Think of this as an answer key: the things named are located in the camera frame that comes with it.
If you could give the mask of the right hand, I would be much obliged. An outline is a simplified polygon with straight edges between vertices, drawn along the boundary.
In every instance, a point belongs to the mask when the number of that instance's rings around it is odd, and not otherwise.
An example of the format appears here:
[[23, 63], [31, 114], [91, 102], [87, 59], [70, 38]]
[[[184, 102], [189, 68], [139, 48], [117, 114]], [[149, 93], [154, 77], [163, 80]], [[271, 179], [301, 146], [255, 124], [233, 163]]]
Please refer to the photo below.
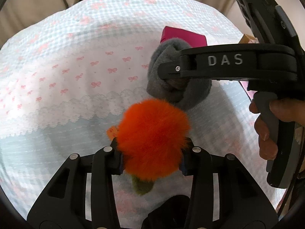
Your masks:
[[254, 123], [254, 129], [258, 134], [259, 155], [265, 160], [274, 160], [278, 153], [277, 135], [279, 121], [296, 122], [304, 126], [304, 101], [283, 99], [273, 100], [269, 103], [272, 115], [266, 115], [252, 101], [249, 110], [259, 117]]

